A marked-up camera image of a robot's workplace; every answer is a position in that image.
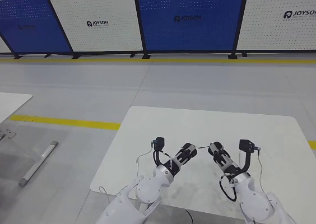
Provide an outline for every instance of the table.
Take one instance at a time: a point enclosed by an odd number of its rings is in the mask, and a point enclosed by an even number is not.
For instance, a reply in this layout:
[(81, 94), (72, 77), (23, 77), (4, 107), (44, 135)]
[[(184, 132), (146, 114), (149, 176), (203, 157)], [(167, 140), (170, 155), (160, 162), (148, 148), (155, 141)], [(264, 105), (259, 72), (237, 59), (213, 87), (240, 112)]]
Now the table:
[[(265, 192), (274, 192), (297, 223), (316, 223), (316, 159), (297, 121), (289, 116), (133, 106), (112, 141), (91, 190), (99, 192), (99, 186), (103, 186), (114, 195), (131, 183), (137, 175), (136, 158), (150, 150), (150, 140), (156, 137), (165, 137), (163, 150), (172, 157), (186, 142), (208, 146), (219, 141), (236, 162), (239, 140), (251, 140), (261, 147)], [(151, 176), (154, 167), (151, 153), (140, 158), (140, 175)], [(257, 188), (260, 170), (254, 153), (249, 173)], [(243, 219), (238, 203), (229, 201), (221, 191), (221, 175), (207, 150), (198, 150), (171, 186), (162, 189), (162, 204)], [(278, 222), (271, 218), (265, 223)]]
[[(14, 114), (18, 109), (24, 106), (30, 99), (32, 95), (29, 94), (11, 94), (0, 92), (0, 140), (7, 135), (7, 137), (12, 141), (13, 138), (19, 138), (17, 134), (7, 128), (4, 124), (12, 114)], [(42, 155), (37, 154), (34, 150), (26, 147), (20, 147), (17, 143), (15, 143), (17, 148), (23, 150), (27, 155), (29, 155), (34, 161), (34, 165), (30, 168), (30, 170), (26, 173), (26, 175), (20, 180), (19, 186), (25, 186), (26, 183), (30, 180), (35, 171), (40, 167), (40, 165), (44, 162), (47, 156), (51, 153), (51, 151), (55, 148), (58, 142), (52, 142), (50, 146), (45, 150)]]

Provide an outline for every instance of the wire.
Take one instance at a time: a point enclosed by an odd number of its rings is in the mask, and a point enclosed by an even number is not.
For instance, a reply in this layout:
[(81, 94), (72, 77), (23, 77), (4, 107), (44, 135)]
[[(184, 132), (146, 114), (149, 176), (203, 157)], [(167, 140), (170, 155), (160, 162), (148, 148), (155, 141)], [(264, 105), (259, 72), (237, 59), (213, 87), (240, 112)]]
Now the wire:
[[(258, 152), (258, 161), (259, 161), (259, 164), (260, 164), (260, 167), (261, 167), (261, 170), (260, 170), (260, 177), (259, 177), (259, 183), (260, 183), (260, 187), (261, 187), (261, 190), (265, 193), (265, 191), (264, 191), (264, 189), (263, 189), (263, 186), (262, 186), (262, 184), (261, 184), (261, 176), (262, 176), (262, 174), (263, 174), (263, 165), (261, 164), (261, 161), (260, 161), (260, 152)], [(289, 216), (290, 218), (291, 218), (291, 220), (293, 220), (293, 222), (295, 223), (295, 224), (297, 224), (296, 223), (296, 221), (286, 212), (286, 214), (287, 214), (287, 216)]]
[(241, 164), (240, 164), (240, 153), (241, 153), (241, 150), (239, 150), (239, 168), (241, 167)]
[(223, 191), (223, 193), (225, 194), (225, 196), (231, 200), (232, 202), (236, 202), (236, 199), (237, 199), (237, 196), (236, 196), (236, 190), (235, 190), (235, 187), (233, 187), (233, 192), (234, 192), (234, 198), (231, 198), (227, 193), (226, 191), (224, 190), (222, 184), (221, 184), (221, 181), (223, 180), (224, 176), (231, 176), (231, 174), (223, 174), (223, 176), (220, 177), (220, 180), (219, 180), (219, 186), (220, 186), (220, 189)]
[(109, 200), (109, 194), (107, 193), (106, 189), (104, 189), (103, 186), (99, 186), (98, 187), (98, 190), (102, 193), (102, 194), (105, 194), (107, 196), (107, 199), (108, 199), (108, 203), (111, 203), (111, 201)]
[(101, 193), (103, 193), (103, 192), (101, 191), (101, 188), (104, 190), (104, 193), (106, 194), (107, 199), (108, 199), (108, 203), (110, 204), (110, 203), (111, 203), (111, 201), (109, 200), (109, 196), (108, 196), (108, 194), (107, 194), (107, 192), (106, 192), (106, 189), (104, 189), (104, 187), (103, 187), (103, 186), (99, 186), (99, 187), (98, 187), (98, 189), (99, 189), (99, 191), (100, 191)]
[(196, 146), (196, 149), (200, 150), (201, 148), (208, 148), (209, 146), (204, 146), (204, 147), (200, 147), (200, 146)]
[(190, 213), (188, 212), (188, 210), (185, 210), (187, 213), (188, 213), (188, 215), (190, 216), (190, 219), (192, 220), (192, 224), (194, 224), (194, 221), (193, 221), (193, 218), (192, 218), (192, 215), (190, 215)]
[(265, 193), (264, 189), (263, 189), (263, 186), (261, 184), (261, 176), (263, 174), (263, 165), (261, 164), (261, 161), (260, 161), (260, 153), (258, 152), (258, 160), (259, 160), (259, 163), (260, 163), (260, 177), (259, 177), (259, 183), (260, 183), (260, 187), (261, 187), (261, 190)]
[(286, 212), (286, 214), (287, 214), (287, 216), (289, 216), (292, 220), (293, 220), (293, 222), (295, 223), (295, 224), (297, 224), (296, 223), (296, 221)]
[(151, 150), (149, 150), (149, 152), (147, 152), (147, 153), (145, 153), (145, 154), (142, 154), (142, 155), (140, 155), (140, 156), (137, 157), (137, 159), (136, 159), (136, 163), (137, 163), (137, 176), (138, 176), (138, 173), (139, 173), (139, 171), (140, 171), (140, 157), (147, 155), (148, 153), (150, 153), (150, 152), (152, 151), (152, 149), (153, 149), (153, 147), (151, 148)]

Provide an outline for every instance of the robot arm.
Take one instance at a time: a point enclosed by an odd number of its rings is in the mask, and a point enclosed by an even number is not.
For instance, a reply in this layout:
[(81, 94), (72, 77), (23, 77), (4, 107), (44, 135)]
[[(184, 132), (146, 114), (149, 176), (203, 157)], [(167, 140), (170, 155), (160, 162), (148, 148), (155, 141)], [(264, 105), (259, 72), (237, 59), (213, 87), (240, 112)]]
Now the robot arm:
[[(144, 178), (142, 175), (135, 178), (133, 183), (123, 188), (117, 197), (106, 207), (105, 211), (96, 224), (141, 224), (160, 204), (162, 198), (161, 187), (169, 187), (174, 176), (180, 171), (182, 165), (186, 164), (197, 154), (196, 147), (186, 143), (172, 159), (162, 151), (164, 138), (156, 138), (154, 144), (154, 161), (157, 165), (153, 170), (152, 178)], [(170, 157), (170, 160), (162, 164), (159, 153)], [(141, 203), (139, 210), (130, 202), (128, 195), (136, 189), (136, 198)]]
[(247, 172), (250, 167), (251, 153), (255, 150), (260, 152), (260, 148), (249, 140), (240, 140), (239, 149), (246, 153), (245, 165), (241, 169), (224, 150), (224, 147), (215, 142), (210, 144), (208, 152), (213, 156), (213, 160), (223, 171), (224, 176), (233, 185), (234, 199), (230, 198), (224, 191), (220, 179), (220, 188), (231, 200), (236, 201), (236, 194), (240, 196), (239, 205), (244, 215), (246, 224), (254, 224), (255, 221), (264, 221), (276, 212), (279, 216), (279, 224), (293, 224), (291, 218), (285, 212), (279, 199), (271, 192), (265, 193), (256, 191), (254, 179)]

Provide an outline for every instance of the floor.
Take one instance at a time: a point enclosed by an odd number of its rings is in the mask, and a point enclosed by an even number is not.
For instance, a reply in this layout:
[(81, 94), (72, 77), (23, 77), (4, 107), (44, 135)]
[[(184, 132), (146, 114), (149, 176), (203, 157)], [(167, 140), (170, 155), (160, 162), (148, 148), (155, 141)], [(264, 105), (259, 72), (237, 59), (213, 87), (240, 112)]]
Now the floor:
[[(316, 55), (251, 56), (307, 57)], [(0, 92), (34, 95), (18, 114), (113, 123), (122, 122), (132, 105), (288, 115), (308, 140), (316, 141), (316, 64), (0, 62)], [(90, 191), (90, 183), (116, 131), (7, 124), (28, 140), (29, 147), (42, 151), (51, 141), (59, 146), (20, 188), (17, 182), (32, 161), (9, 139), (0, 142), (0, 223), (95, 223), (108, 201)], [(191, 214), (195, 223), (244, 223)], [(190, 217), (182, 209), (160, 206), (147, 223), (190, 223)]]

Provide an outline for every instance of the joyson logo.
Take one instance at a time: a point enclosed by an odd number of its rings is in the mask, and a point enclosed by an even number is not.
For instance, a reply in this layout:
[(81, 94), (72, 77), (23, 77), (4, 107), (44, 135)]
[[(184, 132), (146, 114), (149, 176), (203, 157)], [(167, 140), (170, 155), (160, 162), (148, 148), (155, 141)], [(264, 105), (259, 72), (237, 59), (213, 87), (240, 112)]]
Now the joyson logo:
[(87, 21), (87, 26), (91, 28), (100, 28), (103, 26), (109, 26), (108, 21)]
[(316, 10), (305, 10), (305, 11), (287, 11), (284, 14), (284, 18), (303, 18), (303, 17), (316, 17)]
[(202, 19), (202, 16), (174, 16), (174, 22), (198, 21), (201, 19)]

